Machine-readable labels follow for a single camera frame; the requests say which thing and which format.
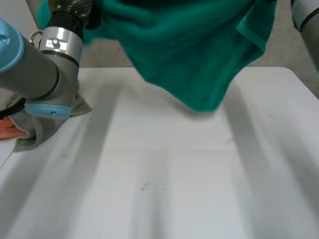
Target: light blue cap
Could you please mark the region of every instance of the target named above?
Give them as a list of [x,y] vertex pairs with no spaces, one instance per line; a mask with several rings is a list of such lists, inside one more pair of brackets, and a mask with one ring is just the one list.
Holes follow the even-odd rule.
[[15,66],[24,52],[24,41],[18,30],[0,18],[0,73]]
[[72,107],[45,105],[45,104],[24,104],[25,112],[40,118],[67,119],[70,117]]

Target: teal cloth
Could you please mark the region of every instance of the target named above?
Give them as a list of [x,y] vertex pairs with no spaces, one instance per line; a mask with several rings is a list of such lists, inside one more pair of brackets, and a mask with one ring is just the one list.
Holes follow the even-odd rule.
[[[273,27],[276,2],[266,0],[97,0],[98,29],[86,44],[117,39],[150,83],[190,108],[214,111],[236,74],[262,56]],[[37,12],[42,29],[47,1]]]

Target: silver cylinder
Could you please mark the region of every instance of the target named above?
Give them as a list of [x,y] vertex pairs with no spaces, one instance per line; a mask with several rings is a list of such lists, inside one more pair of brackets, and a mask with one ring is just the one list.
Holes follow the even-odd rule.
[[0,74],[0,87],[27,99],[46,95],[57,83],[58,72],[54,63],[39,52],[26,39],[20,61]]
[[298,30],[301,30],[304,21],[313,11],[319,8],[319,0],[295,0],[292,5],[294,22]]
[[44,30],[39,50],[44,54],[49,52],[65,54],[79,64],[83,45],[82,39],[74,32],[51,26]]
[[319,13],[305,24],[302,36],[319,73]]

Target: gray carpet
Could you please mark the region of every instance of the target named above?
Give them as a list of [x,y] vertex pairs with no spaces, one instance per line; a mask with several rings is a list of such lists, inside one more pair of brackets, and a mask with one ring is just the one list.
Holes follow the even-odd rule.
[[[26,0],[35,15],[42,0]],[[127,67],[129,59],[116,41],[100,40],[84,50],[81,67]],[[319,98],[319,76],[291,17],[290,0],[278,0],[276,22],[266,54],[251,66],[282,66],[291,69]]]

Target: black cable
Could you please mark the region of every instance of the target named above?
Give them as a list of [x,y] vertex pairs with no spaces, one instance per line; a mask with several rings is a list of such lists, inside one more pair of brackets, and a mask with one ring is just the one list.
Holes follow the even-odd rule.
[[26,99],[22,98],[18,102],[16,102],[13,106],[0,111],[0,120],[2,120],[6,116],[11,116],[13,114],[16,114],[24,109]]

